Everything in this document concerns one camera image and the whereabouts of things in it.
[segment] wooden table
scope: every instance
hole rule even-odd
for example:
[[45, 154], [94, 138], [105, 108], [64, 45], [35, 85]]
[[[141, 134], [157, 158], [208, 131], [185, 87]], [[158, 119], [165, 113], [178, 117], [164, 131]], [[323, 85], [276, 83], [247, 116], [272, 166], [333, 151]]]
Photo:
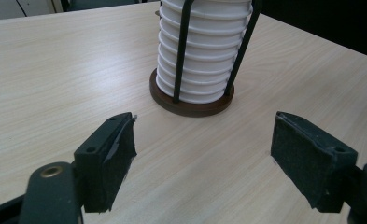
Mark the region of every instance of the wooden table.
[[138, 115], [138, 156], [113, 209], [86, 223], [346, 223], [312, 210], [270, 156], [276, 111], [316, 123], [367, 163], [367, 56], [261, 15], [227, 110], [158, 106], [159, 3], [0, 21], [0, 203], [107, 118]]

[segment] dark background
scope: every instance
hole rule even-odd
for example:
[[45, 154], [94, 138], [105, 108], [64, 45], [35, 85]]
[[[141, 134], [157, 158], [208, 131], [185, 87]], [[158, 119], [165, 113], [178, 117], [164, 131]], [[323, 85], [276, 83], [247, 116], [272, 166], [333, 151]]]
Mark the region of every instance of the dark background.
[[367, 1], [263, 0], [261, 13], [367, 55]]

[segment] table surface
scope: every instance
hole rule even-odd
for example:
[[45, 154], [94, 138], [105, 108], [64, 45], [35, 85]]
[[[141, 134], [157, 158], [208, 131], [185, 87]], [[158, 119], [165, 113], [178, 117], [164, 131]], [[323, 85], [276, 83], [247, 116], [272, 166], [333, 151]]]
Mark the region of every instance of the table surface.
[[276, 111], [302, 116], [367, 163], [367, 56], [261, 15], [223, 112], [158, 106], [159, 3], [0, 21], [0, 203], [30, 174], [131, 111], [136, 150], [111, 212], [86, 223], [346, 223], [320, 214], [270, 156]]

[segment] brown circular base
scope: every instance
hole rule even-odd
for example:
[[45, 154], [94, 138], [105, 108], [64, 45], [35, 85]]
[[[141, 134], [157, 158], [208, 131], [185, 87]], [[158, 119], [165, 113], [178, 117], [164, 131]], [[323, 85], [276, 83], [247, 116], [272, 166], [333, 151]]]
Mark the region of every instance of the brown circular base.
[[185, 117], [200, 118], [218, 114], [230, 105], [233, 99], [234, 87], [230, 95], [223, 95], [220, 99], [209, 104], [190, 104], [180, 101], [175, 104], [173, 98], [161, 91], [156, 83], [157, 69], [150, 76], [150, 93], [153, 99], [164, 109]]

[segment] white object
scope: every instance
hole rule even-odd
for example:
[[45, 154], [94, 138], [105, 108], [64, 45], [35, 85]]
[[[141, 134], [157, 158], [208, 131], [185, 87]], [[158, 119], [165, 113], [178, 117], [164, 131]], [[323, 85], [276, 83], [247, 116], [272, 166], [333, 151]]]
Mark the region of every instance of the white object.
[[[183, 0], [162, 0], [157, 86], [174, 96]], [[192, 104], [223, 94], [251, 13], [250, 0], [196, 0], [191, 17], [179, 99]]]

